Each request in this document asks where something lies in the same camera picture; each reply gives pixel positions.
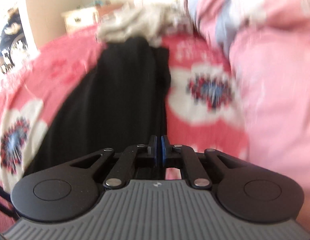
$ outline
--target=dresser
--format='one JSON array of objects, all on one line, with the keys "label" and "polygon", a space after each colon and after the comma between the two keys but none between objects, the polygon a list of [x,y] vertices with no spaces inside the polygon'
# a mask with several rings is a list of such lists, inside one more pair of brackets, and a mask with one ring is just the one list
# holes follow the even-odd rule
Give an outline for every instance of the dresser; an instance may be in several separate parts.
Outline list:
[{"label": "dresser", "polygon": [[122,4],[89,7],[64,12],[61,16],[64,18],[66,31],[70,34],[78,29],[82,29],[100,22],[100,19],[104,15],[109,14],[121,7]]}]

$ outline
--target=screw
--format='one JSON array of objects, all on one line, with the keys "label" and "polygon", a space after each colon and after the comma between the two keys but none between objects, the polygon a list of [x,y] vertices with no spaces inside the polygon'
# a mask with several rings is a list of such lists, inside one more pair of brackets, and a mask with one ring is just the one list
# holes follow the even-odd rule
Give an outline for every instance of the screw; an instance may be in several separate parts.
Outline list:
[{"label": "screw", "polygon": [[106,185],[110,187],[117,187],[122,184],[122,181],[120,179],[111,178],[106,180]]},{"label": "screw", "polygon": [[208,179],[196,179],[194,180],[194,184],[197,187],[206,187],[210,184]]}]

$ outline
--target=wheel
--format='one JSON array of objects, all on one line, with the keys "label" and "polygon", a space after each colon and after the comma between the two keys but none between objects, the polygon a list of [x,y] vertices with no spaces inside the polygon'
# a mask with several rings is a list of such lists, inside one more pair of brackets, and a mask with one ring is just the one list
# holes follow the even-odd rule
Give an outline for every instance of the wheel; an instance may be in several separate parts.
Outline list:
[{"label": "wheel", "polygon": [[25,35],[21,33],[13,40],[9,48],[8,58],[10,60],[10,63],[13,66],[15,66],[17,60],[18,59],[20,60],[21,57],[23,57],[22,53],[24,53],[26,50],[27,50],[27,43],[25,40]]}]

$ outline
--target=crumpled blanket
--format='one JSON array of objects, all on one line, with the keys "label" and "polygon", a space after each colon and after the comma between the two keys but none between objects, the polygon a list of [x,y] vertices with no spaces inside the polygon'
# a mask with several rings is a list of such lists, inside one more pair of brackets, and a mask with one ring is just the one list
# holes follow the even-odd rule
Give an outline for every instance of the crumpled blanket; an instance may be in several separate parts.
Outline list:
[{"label": "crumpled blanket", "polygon": [[103,18],[96,37],[98,41],[124,42],[130,37],[141,36],[156,46],[162,34],[179,32],[193,34],[191,21],[181,8],[167,4],[130,8],[126,4]]},{"label": "crumpled blanket", "polygon": [[310,30],[310,0],[187,0],[189,15],[207,43],[230,46],[244,27]]}]

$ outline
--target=nightstand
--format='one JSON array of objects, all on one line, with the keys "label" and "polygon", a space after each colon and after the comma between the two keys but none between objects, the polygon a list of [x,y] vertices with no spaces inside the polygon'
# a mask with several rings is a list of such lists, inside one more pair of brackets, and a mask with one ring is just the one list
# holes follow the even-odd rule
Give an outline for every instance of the nightstand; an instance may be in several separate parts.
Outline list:
[{"label": "nightstand", "polygon": [[105,14],[108,14],[113,10],[119,9],[121,7],[122,4],[89,7],[64,12],[61,14],[61,16],[64,18],[66,31],[68,34],[70,34],[76,30],[98,23]]}]

